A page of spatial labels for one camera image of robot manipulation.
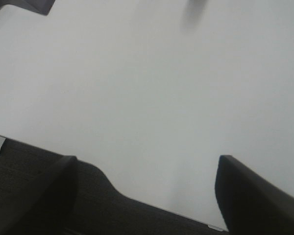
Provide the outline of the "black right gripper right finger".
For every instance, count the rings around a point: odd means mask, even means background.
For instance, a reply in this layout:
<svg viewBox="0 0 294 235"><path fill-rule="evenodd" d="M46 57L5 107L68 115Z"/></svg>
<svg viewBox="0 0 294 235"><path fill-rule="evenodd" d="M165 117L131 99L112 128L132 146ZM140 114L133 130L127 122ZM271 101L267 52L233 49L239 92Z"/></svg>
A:
<svg viewBox="0 0 294 235"><path fill-rule="evenodd" d="M217 203L231 235L294 235L294 197L230 155L221 155Z"/></svg>

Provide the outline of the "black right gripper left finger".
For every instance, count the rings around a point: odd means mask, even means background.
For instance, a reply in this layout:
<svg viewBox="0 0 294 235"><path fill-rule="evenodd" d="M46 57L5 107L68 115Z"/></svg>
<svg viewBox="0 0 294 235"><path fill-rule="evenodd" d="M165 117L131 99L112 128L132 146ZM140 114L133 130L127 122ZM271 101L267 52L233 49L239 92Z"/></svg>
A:
<svg viewBox="0 0 294 235"><path fill-rule="evenodd" d="M63 235L73 210L78 160L63 156L39 174L0 166L0 235Z"/></svg>

